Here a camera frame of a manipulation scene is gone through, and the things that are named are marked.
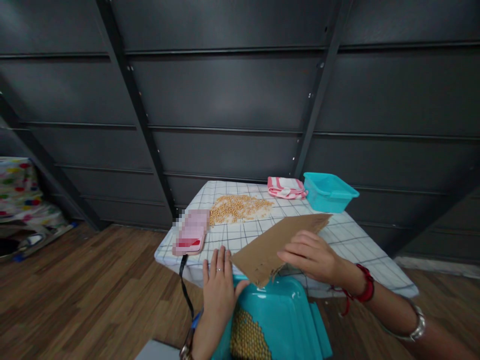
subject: pink phone case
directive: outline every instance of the pink phone case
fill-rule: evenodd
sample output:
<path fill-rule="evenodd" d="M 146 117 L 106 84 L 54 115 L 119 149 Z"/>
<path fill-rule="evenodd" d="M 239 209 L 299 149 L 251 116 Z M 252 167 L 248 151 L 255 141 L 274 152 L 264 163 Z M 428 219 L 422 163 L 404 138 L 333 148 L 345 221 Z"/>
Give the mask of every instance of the pink phone case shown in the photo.
<path fill-rule="evenodd" d="M 197 255 L 204 248 L 210 224 L 210 210 L 191 210 L 172 248 L 174 256 Z"/>

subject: pile of soybeans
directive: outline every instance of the pile of soybeans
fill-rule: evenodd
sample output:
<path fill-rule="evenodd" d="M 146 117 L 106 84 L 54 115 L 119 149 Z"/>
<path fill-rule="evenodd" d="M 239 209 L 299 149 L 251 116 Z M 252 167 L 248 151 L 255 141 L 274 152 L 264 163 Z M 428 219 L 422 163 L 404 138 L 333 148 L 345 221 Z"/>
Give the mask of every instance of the pile of soybeans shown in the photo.
<path fill-rule="evenodd" d="M 269 360 L 272 353 L 265 342 L 264 333 L 252 315 L 237 305 L 233 314 L 230 354 L 234 359 Z"/>
<path fill-rule="evenodd" d="M 270 201 L 248 195 L 220 196 L 210 210 L 210 226 L 264 218 L 272 205 Z"/>

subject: red bracelet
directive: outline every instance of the red bracelet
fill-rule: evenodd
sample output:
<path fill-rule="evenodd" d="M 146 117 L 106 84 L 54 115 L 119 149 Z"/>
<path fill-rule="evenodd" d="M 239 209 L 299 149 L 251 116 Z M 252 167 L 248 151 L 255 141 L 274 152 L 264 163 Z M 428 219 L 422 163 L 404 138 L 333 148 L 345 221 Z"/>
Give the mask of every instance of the red bracelet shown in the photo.
<path fill-rule="evenodd" d="M 375 280 L 372 277 L 372 275 L 370 275 L 370 271 L 366 267 L 360 264 L 356 264 L 356 266 L 365 275 L 366 289 L 363 293 L 361 293 L 358 296 L 353 296 L 344 288 L 342 288 L 341 290 L 336 290 L 333 285 L 331 286 L 332 290 L 337 292 L 343 292 L 346 296 L 346 306 L 345 306 L 345 311 L 341 314 L 342 317 L 346 316 L 350 311 L 350 300 L 357 300 L 359 303 L 366 303 L 367 301 L 370 301 L 374 297 L 374 293 L 375 293 L 374 281 Z"/>

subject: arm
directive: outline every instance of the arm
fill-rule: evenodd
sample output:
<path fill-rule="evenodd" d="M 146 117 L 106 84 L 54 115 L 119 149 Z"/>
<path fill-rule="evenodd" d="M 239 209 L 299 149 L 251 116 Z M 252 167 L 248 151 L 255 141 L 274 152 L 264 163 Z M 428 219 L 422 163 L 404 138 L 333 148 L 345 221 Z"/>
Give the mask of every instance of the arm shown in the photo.
<path fill-rule="evenodd" d="M 344 288 L 353 296 L 362 294 L 366 288 L 363 272 L 311 232 L 300 231 L 278 257 L 310 278 Z M 411 334 L 418 319 L 410 304 L 378 282 L 374 286 L 373 298 L 363 305 L 392 333 Z M 465 345 L 429 319 L 422 337 L 415 342 L 401 342 L 418 359 L 477 359 Z"/>
<path fill-rule="evenodd" d="M 209 264 L 203 261 L 203 314 L 193 335 L 191 355 L 194 360 L 212 357 L 222 339 L 235 304 L 249 282 L 242 280 L 234 287 L 230 250 L 215 249 Z"/>

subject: plastic basket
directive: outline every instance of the plastic basket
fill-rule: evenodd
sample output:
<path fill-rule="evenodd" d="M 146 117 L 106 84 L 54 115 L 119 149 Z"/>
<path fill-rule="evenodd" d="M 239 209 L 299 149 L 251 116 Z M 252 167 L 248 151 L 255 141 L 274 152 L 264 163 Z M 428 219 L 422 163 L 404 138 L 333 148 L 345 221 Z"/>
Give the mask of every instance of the plastic basket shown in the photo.
<path fill-rule="evenodd" d="M 336 175 L 321 172 L 305 172 L 306 199 L 315 211 L 341 213 L 353 198 L 360 195 Z"/>
<path fill-rule="evenodd" d="M 245 276 L 235 275 L 236 286 Z M 250 284 L 239 305 L 261 327 L 273 359 L 326 359 L 332 356 L 329 337 L 317 304 L 309 304 L 302 285 L 291 277 L 277 277 L 264 288 Z M 212 360 L 231 359 L 232 320 Z"/>

